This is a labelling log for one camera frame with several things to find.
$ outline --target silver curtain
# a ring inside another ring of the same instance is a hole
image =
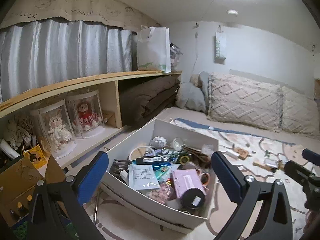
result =
[[[132,32],[49,19],[0,32],[1,101],[26,90],[102,73],[131,71]]]

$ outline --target metal rod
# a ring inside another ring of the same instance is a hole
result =
[[[98,211],[98,205],[99,205],[99,196],[100,196],[100,185],[99,185],[99,189],[98,189],[98,193],[97,193],[97,200],[96,200],[96,207],[94,210],[94,216],[93,216],[93,223],[94,225],[96,225],[96,221],[97,221],[97,211]]]

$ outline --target pink notebook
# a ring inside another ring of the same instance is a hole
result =
[[[172,178],[177,198],[182,198],[190,188],[198,188],[206,195],[196,170],[175,170],[172,172]]]

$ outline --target white box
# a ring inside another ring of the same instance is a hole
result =
[[[188,233],[201,223],[207,221],[210,216],[210,206],[213,201],[212,194],[215,181],[215,173],[213,170],[210,170],[211,183],[208,185],[207,200],[199,216],[189,215],[160,204],[140,192],[131,189],[128,185],[108,172],[114,159],[126,160],[133,149],[142,143],[148,145],[156,136],[165,137],[168,144],[170,144],[174,138],[179,137],[190,147],[201,149],[202,145],[211,144],[215,151],[218,150],[218,140],[214,138],[155,119],[108,151],[109,166],[101,180],[105,187],[101,188],[113,197],[117,196],[116,200],[145,218],[173,230]]]

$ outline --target silver bolt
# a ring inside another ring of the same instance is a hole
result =
[[[44,184],[43,179],[41,179],[41,180],[39,180],[39,181],[37,182],[37,185],[38,185],[38,186],[42,186],[43,184]]]
[[[278,184],[279,186],[283,185],[283,181],[280,179],[276,179],[276,184]]]
[[[251,176],[251,175],[247,175],[247,176],[245,176],[245,180],[246,180],[247,182],[253,182],[253,181],[254,181],[254,177]]]
[[[74,179],[75,179],[75,177],[70,175],[70,176],[66,177],[66,182],[73,182]]]

